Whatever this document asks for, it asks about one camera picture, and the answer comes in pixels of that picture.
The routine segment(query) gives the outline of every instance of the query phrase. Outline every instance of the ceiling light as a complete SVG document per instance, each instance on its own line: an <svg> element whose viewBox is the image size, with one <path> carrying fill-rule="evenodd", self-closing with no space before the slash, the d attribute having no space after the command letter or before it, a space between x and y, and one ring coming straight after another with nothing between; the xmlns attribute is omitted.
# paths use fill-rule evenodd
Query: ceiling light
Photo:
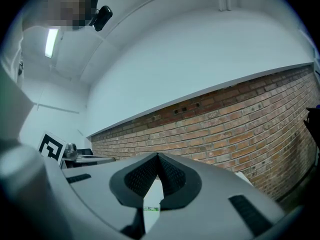
<svg viewBox="0 0 320 240"><path fill-rule="evenodd" d="M49 58L52 57L58 31L59 29L49 29L49 34L45 45L45 56Z"/></svg>

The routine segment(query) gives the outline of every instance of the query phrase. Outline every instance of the brick wall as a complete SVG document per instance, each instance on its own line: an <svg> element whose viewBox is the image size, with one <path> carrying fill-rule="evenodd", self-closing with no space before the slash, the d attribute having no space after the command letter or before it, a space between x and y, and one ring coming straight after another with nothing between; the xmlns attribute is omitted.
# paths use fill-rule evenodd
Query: brick wall
<svg viewBox="0 0 320 240"><path fill-rule="evenodd" d="M312 166L316 145L303 119L319 103L311 67L256 78L134 119L92 137L97 155L147 152L243 172L277 199Z"/></svg>

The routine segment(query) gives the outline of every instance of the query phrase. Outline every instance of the black headphones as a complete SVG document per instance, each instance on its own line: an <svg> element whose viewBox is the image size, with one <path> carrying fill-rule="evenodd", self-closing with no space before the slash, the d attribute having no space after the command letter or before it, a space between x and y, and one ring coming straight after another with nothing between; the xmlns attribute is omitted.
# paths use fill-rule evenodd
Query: black headphones
<svg viewBox="0 0 320 240"><path fill-rule="evenodd" d="M97 8L98 0L91 0L91 7ZM93 19L89 23L89 26L93 26L95 31L101 31L106 23L110 20L113 16L113 12L109 8L109 6L105 5L100 10L96 9Z"/></svg>

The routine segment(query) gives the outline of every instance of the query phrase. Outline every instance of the person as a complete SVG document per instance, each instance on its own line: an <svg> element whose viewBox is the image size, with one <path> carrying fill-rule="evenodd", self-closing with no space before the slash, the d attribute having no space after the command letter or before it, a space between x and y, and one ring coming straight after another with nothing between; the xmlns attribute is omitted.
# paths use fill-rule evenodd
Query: person
<svg viewBox="0 0 320 240"><path fill-rule="evenodd" d="M31 0L16 17L0 50L0 67L21 88L23 32L35 26L74 31L88 25L98 0Z"/></svg>
<svg viewBox="0 0 320 240"><path fill-rule="evenodd" d="M35 26L76 31L94 18L98 0L30 0L20 11L0 49L0 140L16 140L33 103L21 91L24 31Z"/></svg>

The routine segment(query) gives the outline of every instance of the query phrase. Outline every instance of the white ceiling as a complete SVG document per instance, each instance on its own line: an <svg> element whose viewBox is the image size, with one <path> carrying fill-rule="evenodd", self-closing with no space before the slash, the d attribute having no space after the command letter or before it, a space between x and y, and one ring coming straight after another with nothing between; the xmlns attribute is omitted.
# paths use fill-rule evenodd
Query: white ceiling
<svg viewBox="0 0 320 240"><path fill-rule="evenodd" d="M237 0L231 0L237 6ZM261 0L244 6L259 10ZM113 17L100 32L92 27L81 31L59 32L51 59L45 57L48 30L40 27L24 33L22 55L42 69L53 68L60 75L92 84L139 35L181 13L202 8L218 9L218 0L99 0L98 8L108 5Z"/></svg>

